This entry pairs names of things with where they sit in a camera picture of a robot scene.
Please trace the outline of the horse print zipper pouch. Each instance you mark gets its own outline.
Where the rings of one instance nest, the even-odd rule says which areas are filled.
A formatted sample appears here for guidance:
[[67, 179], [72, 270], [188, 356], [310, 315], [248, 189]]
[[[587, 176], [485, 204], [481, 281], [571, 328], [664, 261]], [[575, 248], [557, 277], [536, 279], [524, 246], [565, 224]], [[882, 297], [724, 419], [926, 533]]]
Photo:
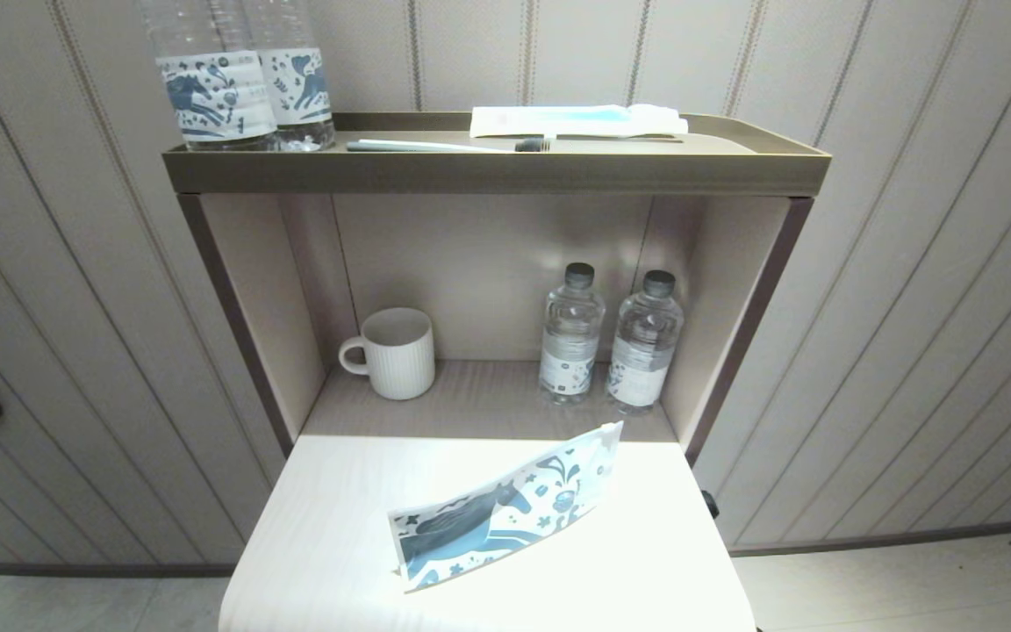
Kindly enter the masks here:
[[388, 512], [404, 592], [445, 583], [569, 528], [609, 489], [623, 421], [555, 445], [461, 495]]

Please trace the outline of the small clear water bottle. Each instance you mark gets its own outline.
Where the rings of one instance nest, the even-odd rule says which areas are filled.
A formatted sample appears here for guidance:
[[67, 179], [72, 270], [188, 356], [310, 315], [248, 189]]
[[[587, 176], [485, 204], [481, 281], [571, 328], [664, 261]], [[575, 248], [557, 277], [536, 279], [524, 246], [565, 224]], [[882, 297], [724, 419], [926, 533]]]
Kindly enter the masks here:
[[650, 269], [638, 292], [622, 301], [606, 396], [622, 415], [648, 413], [661, 399], [685, 312], [674, 299], [677, 279]]
[[605, 300], [594, 288], [595, 269], [567, 264], [563, 283], [547, 295], [539, 387], [551, 403], [582, 403], [592, 387]]

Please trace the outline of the white ribbed mug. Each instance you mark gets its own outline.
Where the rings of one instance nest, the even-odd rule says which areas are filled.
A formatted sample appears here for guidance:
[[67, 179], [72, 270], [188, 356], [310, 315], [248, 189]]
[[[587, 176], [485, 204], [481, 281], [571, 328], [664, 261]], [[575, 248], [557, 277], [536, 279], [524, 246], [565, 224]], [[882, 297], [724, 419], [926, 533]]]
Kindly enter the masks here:
[[408, 307], [374, 312], [360, 334], [342, 342], [338, 360], [350, 375], [368, 377], [382, 399], [417, 399], [436, 377], [432, 320]]

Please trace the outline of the beige shelf unit brown tray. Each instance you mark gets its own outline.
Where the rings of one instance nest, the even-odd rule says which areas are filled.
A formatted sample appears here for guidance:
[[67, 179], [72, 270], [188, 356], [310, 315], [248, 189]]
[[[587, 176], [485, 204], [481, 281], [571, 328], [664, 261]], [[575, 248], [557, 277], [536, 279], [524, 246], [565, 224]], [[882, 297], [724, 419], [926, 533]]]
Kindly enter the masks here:
[[[733, 388], [831, 156], [733, 118], [691, 115], [673, 139], [554, 140], [548, 153], [355, 153], [361, 139], [513, 148], [471, 139], [465, 112], [337, 115], [321, 153], [163, 155], [277, 447], [321, 435], [562, 439], [612, 420], [537, 391], [546, 293], [571, 262], [598, 272], [609, 312], [650, 269], [677, 277], [685, 328], [659, 403], [633, 441], [690, 463]], [[434, 322], [441, 371], [408, 404], [336, 365], [366, 317]]]

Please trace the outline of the grey toothbrush black bristles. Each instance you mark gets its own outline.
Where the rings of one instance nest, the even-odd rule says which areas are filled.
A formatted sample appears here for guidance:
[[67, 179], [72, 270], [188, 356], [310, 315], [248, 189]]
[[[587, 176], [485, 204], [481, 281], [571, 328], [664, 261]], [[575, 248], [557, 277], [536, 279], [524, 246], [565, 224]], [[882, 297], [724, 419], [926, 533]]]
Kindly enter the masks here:
[[548, 153], [551, 151], [549, 139], [518, 140], [513, 148], [473, 147], [472, 145], [438, 143], [438, 141], [374, 140], [361, 139], [346, 144], [348, 152], [355, 153], [464, 153], [464, 154], [510, 154]]

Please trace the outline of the wrapped toothbrush white packet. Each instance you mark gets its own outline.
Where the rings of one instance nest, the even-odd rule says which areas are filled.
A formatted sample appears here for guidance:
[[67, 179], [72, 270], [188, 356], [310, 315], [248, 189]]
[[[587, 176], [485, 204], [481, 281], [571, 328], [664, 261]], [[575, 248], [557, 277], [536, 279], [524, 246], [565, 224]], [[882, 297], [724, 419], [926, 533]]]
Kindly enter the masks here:
[[682, 118], [678, 111], [651, 104], [480, 105], [472, 111], [469, 129], [472, 139], [505, 136], [634, 139], [687, 132], [690, 121]]

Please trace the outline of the clear bottle blue horse label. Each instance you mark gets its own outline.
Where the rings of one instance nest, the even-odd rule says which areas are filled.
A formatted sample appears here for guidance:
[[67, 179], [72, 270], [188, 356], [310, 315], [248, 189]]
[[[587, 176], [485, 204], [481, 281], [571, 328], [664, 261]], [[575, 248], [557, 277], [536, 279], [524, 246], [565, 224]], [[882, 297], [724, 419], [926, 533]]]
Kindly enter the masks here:
[[242, 0], [135, 5], [186, 148], [276, 148], [276, 116]]
[[242, 0], [258, 53], [281, 148], [333, 147], [332, 104], [309, 0]]

